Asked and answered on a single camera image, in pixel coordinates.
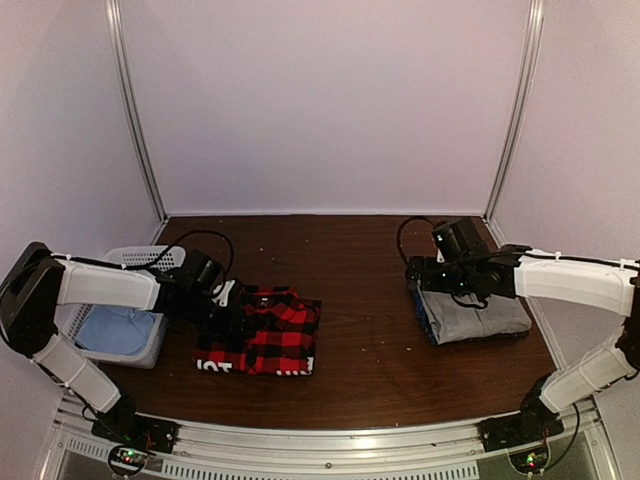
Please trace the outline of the grey button shirt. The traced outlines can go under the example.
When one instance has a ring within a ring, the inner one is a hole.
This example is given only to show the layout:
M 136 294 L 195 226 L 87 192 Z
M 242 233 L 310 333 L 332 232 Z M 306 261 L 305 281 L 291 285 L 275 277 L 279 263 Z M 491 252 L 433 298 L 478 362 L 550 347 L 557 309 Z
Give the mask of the grey button shirt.
M 491 297 L 485 309 L 464 308 L 445 293 L 428 292 L 437 300 L 434 330 L 441 345 L 529 334 L 532 320 L 519 300 Z

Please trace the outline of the red black plaid shirt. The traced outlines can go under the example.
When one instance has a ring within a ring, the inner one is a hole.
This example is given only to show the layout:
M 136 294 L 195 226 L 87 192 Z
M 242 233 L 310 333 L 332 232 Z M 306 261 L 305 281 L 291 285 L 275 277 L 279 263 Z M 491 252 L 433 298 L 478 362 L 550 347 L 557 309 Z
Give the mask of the red black plaid shirt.
M 322 302 L 290 286 L 247 285 L 239 297 L 241 330 L 232 338 L 202 333 L 193 350 L 197 369 L 213 373 L 313 374 Z

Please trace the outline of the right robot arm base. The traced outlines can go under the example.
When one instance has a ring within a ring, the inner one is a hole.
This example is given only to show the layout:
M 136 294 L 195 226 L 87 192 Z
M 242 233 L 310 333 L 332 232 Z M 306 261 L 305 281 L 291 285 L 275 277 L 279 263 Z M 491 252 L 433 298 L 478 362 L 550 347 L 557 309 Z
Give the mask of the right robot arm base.
M 549 439 L 564 432 L 559 414 L 551 412 L 540 400 L 548 377 L 536 381 L 518 412 L 489 417 L 478 425 L 484 451 L 508 450 L 510 464 L 520 474 L 542 474 L 551 465 Z

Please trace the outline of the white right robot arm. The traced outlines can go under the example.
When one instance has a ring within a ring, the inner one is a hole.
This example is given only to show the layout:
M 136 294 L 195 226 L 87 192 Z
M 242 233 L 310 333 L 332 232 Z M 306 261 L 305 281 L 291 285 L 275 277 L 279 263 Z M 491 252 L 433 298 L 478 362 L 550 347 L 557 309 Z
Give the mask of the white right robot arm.
M 424 376 L 440 376 L 440 392 L 463 395 L 461 417 L 515 408 L 534 380 L 580 360 L 623 322 L 594 306 L 560 300 L 529 298 L 519 310 L 532 321 L 527 335 L 422 347 Z

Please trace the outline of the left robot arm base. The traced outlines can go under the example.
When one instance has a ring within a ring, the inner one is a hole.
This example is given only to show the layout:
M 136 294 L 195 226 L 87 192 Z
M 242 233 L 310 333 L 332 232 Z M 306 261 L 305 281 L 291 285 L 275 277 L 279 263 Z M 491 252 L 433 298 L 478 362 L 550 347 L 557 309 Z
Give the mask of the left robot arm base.
M 117 477 L 129 479 L 141 473 L 158 454 L 174 451 L 178 425 L 139 414 L 129 396 L 118 400 L 108 412 L 86 404 L 83 417 L 92 422 L 94 436 L 114 443 L 106 462 Z

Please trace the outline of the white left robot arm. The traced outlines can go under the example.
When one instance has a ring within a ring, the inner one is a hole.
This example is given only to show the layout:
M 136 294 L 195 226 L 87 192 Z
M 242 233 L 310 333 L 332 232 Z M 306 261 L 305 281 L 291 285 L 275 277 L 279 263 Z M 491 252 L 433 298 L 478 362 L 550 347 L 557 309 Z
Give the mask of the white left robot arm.
M 95 411 L 123 444 L 144 433 L 120 405 L 124 392 L 75 345 L 66 320 L 83 305 L 132 308 L 192 322 L 215 341 L 239 341 L 256 326 L 241 305 L 237 280 L 217 282 L 222 265 L 199 250 L 168 270 L 156 261 L 109 263 L 52 252 L 30 243 L 1 283 L 1 333 L 9 348 L 60 381 Z

